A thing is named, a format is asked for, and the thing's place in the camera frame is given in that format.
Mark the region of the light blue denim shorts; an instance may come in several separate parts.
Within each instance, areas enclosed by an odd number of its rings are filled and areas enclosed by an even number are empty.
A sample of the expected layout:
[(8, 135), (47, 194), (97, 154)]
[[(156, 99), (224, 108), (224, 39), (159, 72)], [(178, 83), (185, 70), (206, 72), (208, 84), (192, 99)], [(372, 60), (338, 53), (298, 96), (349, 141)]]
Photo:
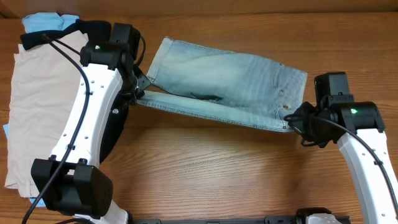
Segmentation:
[(268, 58), (168, 37), (147, 77), (162, 91), (147, 91), (142, 106), (283, 133), (307, 81), (306, 72)]

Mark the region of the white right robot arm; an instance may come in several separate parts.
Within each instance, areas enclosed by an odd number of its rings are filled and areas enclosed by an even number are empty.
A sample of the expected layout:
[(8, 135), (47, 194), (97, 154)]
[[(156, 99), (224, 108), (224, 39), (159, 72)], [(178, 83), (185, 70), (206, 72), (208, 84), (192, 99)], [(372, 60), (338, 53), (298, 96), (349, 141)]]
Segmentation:
[(397, 223), (397, 178), (378, 107), (372, 101), (354, 100), (345, 72), (319, 75), (314, 85), (317, 104), (304, 102), (284, 120), (305, 147), (338, 145), (365, 223)]

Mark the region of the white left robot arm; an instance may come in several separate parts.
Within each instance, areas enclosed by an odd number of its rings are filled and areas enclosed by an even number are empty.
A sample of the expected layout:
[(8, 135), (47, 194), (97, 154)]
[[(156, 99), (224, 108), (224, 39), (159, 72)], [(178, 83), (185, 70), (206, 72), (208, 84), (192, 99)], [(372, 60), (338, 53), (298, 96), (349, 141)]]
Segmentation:
[(74, 66), (80, 86), (65, 129), (47, 159), (36, 159), (31, 176), (49, 210), (68, 222), (131, 223), (113, 200), (113, 183), (100, 164), (116, 144), (128, 109), (150, 80), (140, 69), (146, 43), (129, 24), (114, 25), (109, 40), (89, 41)]

